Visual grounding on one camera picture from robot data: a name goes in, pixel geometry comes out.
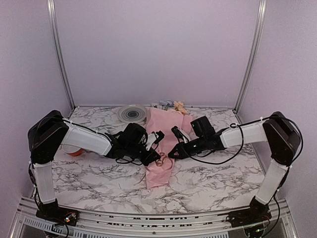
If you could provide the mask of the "beige raffia ribbon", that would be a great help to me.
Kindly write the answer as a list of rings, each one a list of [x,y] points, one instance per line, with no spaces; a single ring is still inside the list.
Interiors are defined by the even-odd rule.
[[[134,185],[140,184],[144,179],[147,189],[160,187],[168,184],[174,167],[174,159],[167,157],[163,152],[159,153],[160,159],[150,163],[145,168],[143,177]]]

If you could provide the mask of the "pink wrapping paper sheet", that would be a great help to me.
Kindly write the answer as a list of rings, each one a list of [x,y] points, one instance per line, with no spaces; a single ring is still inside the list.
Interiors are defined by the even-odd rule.
[[[164,133],[164,139],[159,142],[156,152],[158,154],[163,152],[168,156],[168,153],[178,143],[178,140],[171,129],[174,126],[177,126],[189,135],[192,132],[192,127],[190,125],[192,120],[192,116],[182,115],[180,112],[173,109],[164,111],[157,108],[149,108],[147,110],[146,131],[162,131]]]

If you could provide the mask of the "large pink fake rose stem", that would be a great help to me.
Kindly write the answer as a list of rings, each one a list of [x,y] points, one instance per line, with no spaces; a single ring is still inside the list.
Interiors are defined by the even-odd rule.
[[[183,102],[181,102],[181,101],[174,101],[174,102],[173,102],[173,105],[174,105],[174,109],[175,109],[177,112],[180,112],[182,115],[187,115],[187,114],[188,114],[188,111],[185,109]]]

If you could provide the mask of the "blue fake flower stem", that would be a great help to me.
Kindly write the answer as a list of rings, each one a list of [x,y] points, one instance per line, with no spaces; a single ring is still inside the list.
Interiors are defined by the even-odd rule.
[[[171,100],[160,100],[158,102],[151,103],[151,107],[167,111],[174,108],[174,102]]]

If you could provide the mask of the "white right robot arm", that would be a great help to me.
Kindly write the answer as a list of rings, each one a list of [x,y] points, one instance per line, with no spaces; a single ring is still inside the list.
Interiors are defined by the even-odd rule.
[[[196,161],[204,151],[213,153],[235,146],[242,149],[247,144],[268,143],[271,162],[251,207],[245,212],[248,221],[256,222],[264,215],[263,206],[269,204],[282,187],[292,164],[303,151],[304,140],[299,127],[281,112],[245,124],[233,123],[220,131],[215,131],[206,116],[193,120],[190,125],[196,135],[194,140],[189,140],[178,127],[172,128],[178,143],[169,152],[170,158]]]

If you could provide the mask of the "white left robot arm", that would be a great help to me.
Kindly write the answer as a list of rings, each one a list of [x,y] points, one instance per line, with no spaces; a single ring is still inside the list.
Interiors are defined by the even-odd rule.
[[[148,166],[158,160],[156,151],[164,139],[162,131],[148,133],[137,123],[129,123],[116,134],[101,133],[65,119],[60,111],[52,110],[28,131],[28,141],[34,183],[43,212],[51,220],[63,213],[55,204],[52,163],[59,149],[72,154],[80,150],[93,152],[118,163]]]

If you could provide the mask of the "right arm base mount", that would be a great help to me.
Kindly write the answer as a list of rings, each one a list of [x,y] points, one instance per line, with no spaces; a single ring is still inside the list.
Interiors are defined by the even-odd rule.
[[[254,223],[268,221],[272,218],[268,204],[262,204],[254,196],[249,204],[249,208],[229,212],[226,221],[233,228],[251,225]]]

